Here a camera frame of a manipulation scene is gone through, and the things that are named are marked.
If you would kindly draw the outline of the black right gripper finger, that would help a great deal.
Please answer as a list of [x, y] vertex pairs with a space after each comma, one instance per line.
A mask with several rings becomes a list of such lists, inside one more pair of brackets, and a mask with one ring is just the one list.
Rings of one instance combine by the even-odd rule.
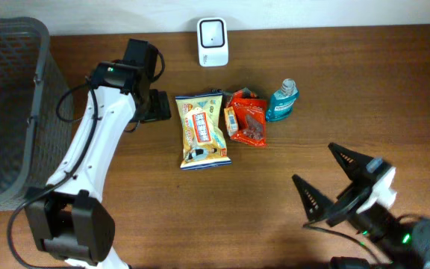
[[367, 165], [373, 160], [373, 157], [354, 152], [337, 143], [330, 143], [328, 148], [352, 182], [366, 181]]
[[308, 221], [315, 222], [327, 219], [328, 210], [334, 203], [300, 176], [295, 174], [292, 176], [292, 180], [299, 192]]

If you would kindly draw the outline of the beige wet wipes pack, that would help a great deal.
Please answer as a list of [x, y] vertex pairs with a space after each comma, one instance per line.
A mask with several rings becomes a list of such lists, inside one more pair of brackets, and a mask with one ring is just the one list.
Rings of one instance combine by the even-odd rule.
[[176, 96], [183, 134], [182, 170], [202, 170], [231, 164], [219, 128], [222, 93]]

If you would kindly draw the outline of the small orange candy box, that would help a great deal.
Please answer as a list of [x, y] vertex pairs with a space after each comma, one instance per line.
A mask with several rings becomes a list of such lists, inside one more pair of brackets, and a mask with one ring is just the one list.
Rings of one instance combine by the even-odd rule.
[[237, 117], [232, 107], [225, 108], [224, 115], [225, 115], [225, 125], [227, 128], [227, 132], [228, 132], [228, 135], [231, 137], [235, 135], [239, 130]]

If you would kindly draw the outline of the black red snack wrapper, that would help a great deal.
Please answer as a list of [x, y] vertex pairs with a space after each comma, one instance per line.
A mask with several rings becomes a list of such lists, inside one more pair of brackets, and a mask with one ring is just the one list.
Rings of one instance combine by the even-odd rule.
[[252, 92], [249, 88], [244, 87], [243, 89], [237, 90], [233, 93], [219, 89], [219, 88], [212, 88], [212, 93], [221, 93], [222, 94], [222, 101], [225, 108], [228, 108], [231, 106], [231, 102], [235, 98], [241, 98], [241, 99], [258, 99], [259, 95]]

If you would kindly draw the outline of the orange red snack bag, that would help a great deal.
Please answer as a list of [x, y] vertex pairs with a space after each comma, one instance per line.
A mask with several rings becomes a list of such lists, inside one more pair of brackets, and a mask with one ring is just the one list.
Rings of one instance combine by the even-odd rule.
[[267, 145], [266, 119], [267, 101], [265, 99], [235, 98], [231, 106], [236, 114], [239, 130], [231, 136], [232, 140], [249, 146]]

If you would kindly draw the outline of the teal Listerine mouthwash bottle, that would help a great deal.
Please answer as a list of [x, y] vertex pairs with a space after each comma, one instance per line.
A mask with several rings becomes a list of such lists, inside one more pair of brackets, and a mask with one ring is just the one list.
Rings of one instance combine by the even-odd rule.
[[291, 78], [283, 80], [281, 87], [271, 96], [266, 112], [267, 122], [276, 122], [289, 117], [294, 102], [299, 98], [296, 82]]

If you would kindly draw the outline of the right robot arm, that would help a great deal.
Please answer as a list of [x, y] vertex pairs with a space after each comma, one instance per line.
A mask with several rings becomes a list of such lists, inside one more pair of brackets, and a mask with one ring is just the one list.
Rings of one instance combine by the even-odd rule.
[[397, 196], [391, 187], [396, 168], [383, 158], [337, 143], [330, 143], [328, 148], [350, 183], [332, 201], [293, 175], [308, 219], [304, 228], [335, 235], [334, 226], [346, 221], [390, 261], [376, 259], [369, 263], [366, 259], [333, 257], [325, 268], [430, 268], [430, 218], [418, 214], [396, 217], [390, 213]]

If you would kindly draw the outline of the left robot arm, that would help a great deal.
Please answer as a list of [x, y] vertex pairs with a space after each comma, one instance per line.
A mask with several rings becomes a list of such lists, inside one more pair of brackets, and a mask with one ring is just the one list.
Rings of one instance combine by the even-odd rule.
[[122, 59], [101, 62], [84, 83], [84, 116], [62, 162], [45, 187], [29, 188], [24, 212], [36, 248], [68, 268], [128, 268], [113, 248], [115, 221], [102, 205], [105, 178], [128, 124], [168, 120], [166, 92], [151, 84], [162, 53], [130, 39]]

